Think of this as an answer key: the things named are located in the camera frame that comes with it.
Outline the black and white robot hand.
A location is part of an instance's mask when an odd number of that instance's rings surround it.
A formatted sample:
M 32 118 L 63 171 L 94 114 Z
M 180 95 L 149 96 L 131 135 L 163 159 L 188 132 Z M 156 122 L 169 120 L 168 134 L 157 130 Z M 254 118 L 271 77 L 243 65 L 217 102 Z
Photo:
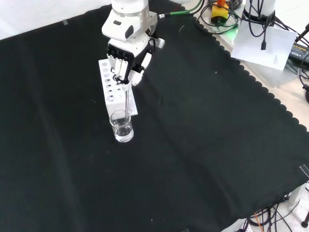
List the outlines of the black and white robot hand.
M 118 84 L 138 85 L 155 50 L 164 47 L 165 40 L 155 32 L 159 18 L 148 8 L 133 14 L 111 10 L 101 30 L 110 38 L 107 57 Z

